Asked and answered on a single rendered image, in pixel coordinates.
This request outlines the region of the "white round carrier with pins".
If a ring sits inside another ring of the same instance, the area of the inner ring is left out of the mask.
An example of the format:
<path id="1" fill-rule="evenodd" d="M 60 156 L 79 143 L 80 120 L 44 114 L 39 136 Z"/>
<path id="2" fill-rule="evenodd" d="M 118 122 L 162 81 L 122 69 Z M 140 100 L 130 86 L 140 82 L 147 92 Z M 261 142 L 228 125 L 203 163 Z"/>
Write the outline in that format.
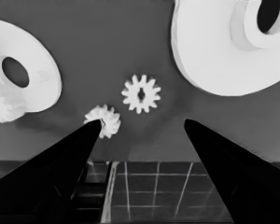
<path id="1" fill-rule="evenodd" d="M 29 78 L 26 87 L 8 80 L 2 66 L 8 57 L 26 70 Z M 58 102 L 62 79 L 53 57 L 35 37 L 19 26 L 0 20 L 0 92 L 12 91 L 17 91 L 25 100 L 26 113 L 42 112 Z"/>

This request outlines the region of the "dark robot body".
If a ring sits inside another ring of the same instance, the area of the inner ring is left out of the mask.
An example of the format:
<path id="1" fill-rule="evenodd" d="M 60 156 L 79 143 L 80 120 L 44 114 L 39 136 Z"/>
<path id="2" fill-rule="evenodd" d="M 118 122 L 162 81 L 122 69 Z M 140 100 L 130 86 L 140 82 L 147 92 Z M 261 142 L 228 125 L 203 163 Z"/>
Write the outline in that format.
<path id="1" fill-rule="evenodd" d="M 102 220 L 112 161 L 87 162 L 71 200 L 70 224 L 99 224 Z"/>

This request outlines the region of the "small white gear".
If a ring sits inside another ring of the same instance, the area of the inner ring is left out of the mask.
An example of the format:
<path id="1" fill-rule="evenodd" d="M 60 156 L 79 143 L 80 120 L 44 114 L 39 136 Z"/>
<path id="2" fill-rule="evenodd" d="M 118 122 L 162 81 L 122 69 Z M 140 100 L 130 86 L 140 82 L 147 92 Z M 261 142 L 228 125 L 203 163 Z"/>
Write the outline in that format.
<path id="1" fill-rule="evenodd" d="M 119 131 L 121 124 L 120 114 L 115 112 L 115 108 L 109 108 L 107 105 L 97 105 L 90 112 L 85 115 L 85 123 L 93 120 L 101 121 L 101 131 L 99 137 L 104 139 L 105 137 L 111 138 Z"/>
<path id="2" fill-rule="evenodd" d="M 131 80 L 124 83 L 121 94 L 124 96 L 122 101 L 129 106 L 130 111 L 135 111 L 138 115 L 142 112 L 149 113 L 150 108 L 157 108 L 156 101 L 161 99 L 159 92 L 161 87 L 156 85 L 156 79 L 147 79 L 147 74 L 138 77 L 133 74 Z"/>
<path id="3" fill-rule="evenodd" d="M 0 123 L 14 121 L 26 113 L 26 102 L 17 92 L 0 92 Z"/>

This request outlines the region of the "large thick white disc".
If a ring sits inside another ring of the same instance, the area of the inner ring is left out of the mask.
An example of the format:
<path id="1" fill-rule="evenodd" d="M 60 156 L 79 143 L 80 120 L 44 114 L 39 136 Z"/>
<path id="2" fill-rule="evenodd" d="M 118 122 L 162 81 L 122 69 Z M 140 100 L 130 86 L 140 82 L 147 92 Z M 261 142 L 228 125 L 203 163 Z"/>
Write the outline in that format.
<path id="1" fill-rule="evenodd" d="M 219 96 L 280 82 L 280 0 L 175 0 L 171 46 L 185 79 Z"/>

